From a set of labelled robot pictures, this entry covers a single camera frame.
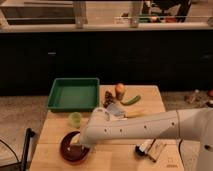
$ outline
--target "black cable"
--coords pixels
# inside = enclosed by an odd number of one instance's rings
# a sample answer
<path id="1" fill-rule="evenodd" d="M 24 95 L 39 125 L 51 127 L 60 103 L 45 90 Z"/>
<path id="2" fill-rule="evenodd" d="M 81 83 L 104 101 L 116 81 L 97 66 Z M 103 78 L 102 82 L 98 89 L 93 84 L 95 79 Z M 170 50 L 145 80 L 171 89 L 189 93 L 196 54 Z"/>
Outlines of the black cable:
<path id="1" fill-rule="evenodd" d="M 179 151 L 179 154 L 180 154 L 180 159 L 183 163 L 183 158 L 182 158 L 182 154 L 181 154 L 181 144 L 183 143 L 183 139 L 180 140 L 179 144 L 178 144 L 178 151 Z"/>
<path id="2" fill-rule="evenodd" d="M 6 142 L 4 142 L 3 140 L 0 139 L 0 142 L 1 142 L 2 144 L 4 144 L 4 145 L 14 154 L 14 156 L 15 156 L 15 158 L 16 158 L 16 160 L 17 160 L 17 163 L 19 163 L 19 159 L 18 159 L 16 153 L 13 151 L 13 149 L 12 149 Z"/>

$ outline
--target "green plastic tray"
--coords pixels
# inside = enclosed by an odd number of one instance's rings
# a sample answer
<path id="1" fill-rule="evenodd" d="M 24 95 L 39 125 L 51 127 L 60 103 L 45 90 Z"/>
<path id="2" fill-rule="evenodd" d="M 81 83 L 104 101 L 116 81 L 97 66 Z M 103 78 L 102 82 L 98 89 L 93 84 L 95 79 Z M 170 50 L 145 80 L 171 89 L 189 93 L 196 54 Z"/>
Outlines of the green plastic tray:
<path id="1" fill-rule="evenodd" d="M 57 78 L 54 80 L 48 109 L 53 112 L 92 111 L 99 106 L 98 78 Z"/>

